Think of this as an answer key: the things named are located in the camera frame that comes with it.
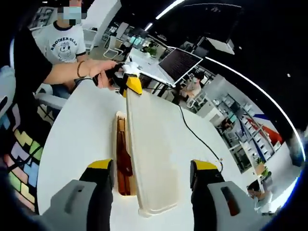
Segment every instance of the laptop screen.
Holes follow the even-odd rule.
[[[160,62],[159,66],[177,82],[201,61],[200,57],[175,49]]]

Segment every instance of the ceiling light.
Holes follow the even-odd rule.
[[[184,2],[185,0],[175,0],[170,6],[165,8],[157,17],[156,19],[160,19],[162,16],[164,16],[166,13],[171,11],[174,7],[179,5],[180,3]]]
[[[149,24],[147,25],[147,27],[146,27],[144,30],[145,30],[145,31],[148,31],[148,29],[150,29],[151,26],[153,26],[153,23],[149,23]]]
[[[284,110],[279,106],[279,104],[272,97],[270,97],[270,95],[268,95],[259,85],[257,85],[256,83],[254,83],[249,78],[247,78],[244,75],[242,75],[241,73],[237,72],[236,70],[233,70],[231,67],[228,67],[225,64],[222,64],[222,63],[220,63],[220,62],[218,62],[218,61],[216,61],[214,59],[211,59],[209,57],[205,57],[205,58],[210,60],[210,61],[212,61],[212,62],[214,62],[214,63],[217,63],[217,64],[219,64],[219,65],[221,65],[221,66],[223,66],[223,67],[225,67],[225,68],[227,68],[227,69],[229,69],[231,71],[233,71],[236,74],[238,74],[240,77],[242,77],[243,79],[247,80],[249,83],[254,85],[260,92],[262,92],[266,97],[268,97],[269,100],[271,100],[273,102],[273,104],[275,104],[275,106],[280,110],[280,112],[283,114],[283,116],[286,118],[286,120],[290,124],[290,126],[291,126],[291,128],[292,128],[292,130],[293,130],[293,132],[294,132],[294,134],[295,134],[295,136],[297,138],[297,141],[299,143],[299,147],[300,147],[300,149],[302,151],[302,155],[303,155],[303,158],[304,158],[304,161],[305,161],[306,160],[306,155],[305,155],[304,145],[303,145],[303,143],[302,143],[302,141],[301,141],[301,139],[299,137],[299,134],[298,134],[296,128],[294,127],[292,121],[290,120],[288,115],[284,112]]]

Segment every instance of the black shirt with colorful pattern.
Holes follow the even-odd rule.
[[[37,113],[34,92],[50,73],[52,64],[41,53],[27,28],[15,36],[14,68],[13,103],[0,119],[0,156],[15,196],[38,214],[39,163],[51,126]]]

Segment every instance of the white t-shirt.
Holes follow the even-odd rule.
[[[77,56],[86,54],[80,25],[61,28],[54,22],[43,28],[35,40],[41,52],[52,64],[75,63]]]
[[[201,92],[201,86],[200,84],[193,83],[192,81],[187,81],[187,87],[185,88],[185,91],[191,91],[193,95],[196,97],[197,94]],[[184,97],[187,97],[187,93],[184,91],[181,91],[181,95]]]

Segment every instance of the plastic food container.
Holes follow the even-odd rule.
[[[179,200],[178,173],[170,161],[171,149],[151,102],[128,90],[128,140],[137,185],[139,214],[146,218],[174,208]]]
[[[126,119],[126,125],[125,125],[125,140],[126,140],[126,150],[129,153],[129,137],[128,137],[128,128],[127,128],[127,117],[126,114],[123,112],[117,112],[115,115],[114,119],[114,124],[113,124],[113,156],[115,160],[115,188],[117,191],[120,193],[120,186],[119,186],[119,176],[118,176],[118,169],[117,169],[117,127],[118,127],[118,118]],[[134,175],[128,178],[129,180],[129,188],[130,188],[130,195],[124,195],[124,196],[136,196],[137,195],[137,188],[136,188],[136,181]]]

